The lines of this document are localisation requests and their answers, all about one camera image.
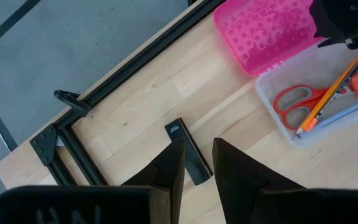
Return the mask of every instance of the yellow pencil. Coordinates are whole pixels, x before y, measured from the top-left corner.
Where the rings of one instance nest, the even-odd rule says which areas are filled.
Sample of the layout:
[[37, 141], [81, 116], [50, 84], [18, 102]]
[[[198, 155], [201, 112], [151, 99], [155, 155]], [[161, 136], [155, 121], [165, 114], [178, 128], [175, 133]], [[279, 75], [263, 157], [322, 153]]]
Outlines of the yellow pencil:
[[328, 91], [323, 95], [323, 97], [318, 101], [317, 105], [311, 110], [306, 119], [302, 122], [301, 126], [296, 130], [296, 134], [300, 134], [303, 131], [309, 131], [317, 123], [316, 115], [324, 108], [324, 105], [331, 100], [332, 97], [336, 96], [335, 92], [338, 91], [338, 88], [341, 84], [354, 73], [354, 68], [358, 65], [358, 54], [352, 60], [352, 62], [347, 66], [347, 68], [342, 72], [341, 76], [329, 87]]

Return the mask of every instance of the orange scissors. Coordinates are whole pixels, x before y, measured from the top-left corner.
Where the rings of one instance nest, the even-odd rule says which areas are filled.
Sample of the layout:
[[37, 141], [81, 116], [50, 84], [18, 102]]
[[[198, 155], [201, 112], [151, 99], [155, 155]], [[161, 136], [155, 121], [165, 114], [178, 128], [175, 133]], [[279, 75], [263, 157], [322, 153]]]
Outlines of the orange scissors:
[[[280, 100], [283, 99], [284, 95], [287, 95], [293, 91], [304, 91], [306, 93], [305, 96], [297, 99], [295, 102], [290, 103], [284, 109], [279, 107]], [[294, 115], [294, 113], [298, 110], [303, 110], [306, 112], [305, 117], [310, 113], [310, 111], [317, 105], [318, 101], [323, 97], [323, 95], [327, 92], [328, 88], [323, 89], [314, 89], [308, 85], [295, 85], [290, 88], [283, 90], [279, 93], [275, 99], [273, 100], [273, 109], [274, 111], [282, 117], [282, 122], [284, 126], [291, 130], [296, 130], [299, 128], [298, 126], [291, 125], [288, 122], [288, 117]], [[340, 95], [343, 96], [352, 93], [349, 87], [345, 87], [340, 91]]]

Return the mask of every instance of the transparent plastic bin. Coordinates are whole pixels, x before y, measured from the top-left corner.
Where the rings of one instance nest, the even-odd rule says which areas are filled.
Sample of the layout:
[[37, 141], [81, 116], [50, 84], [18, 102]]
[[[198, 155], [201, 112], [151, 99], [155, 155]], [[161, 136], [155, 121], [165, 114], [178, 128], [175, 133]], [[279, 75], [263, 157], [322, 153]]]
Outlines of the transparent plastic bin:
[[[318, 131], [310, 131], [303, 138], [296, 138], [294, 130], [284, 127], [281, 117], [273, 109], [274, 98], [293, 85], [306, 84], [312, 88], [328, 88], [356, 56], [358, 50], [349, 50], [344, 44], [318, 49], [312, 46], [287, 60], [275, 70], [258, 77], [255, 89], [288, 142], [295, 147], [306, 147], [329, 136], [358, 120], [358, 110]], [[322, 118], [331, 116], [358, 102], [355, 94], [337, 97]]]

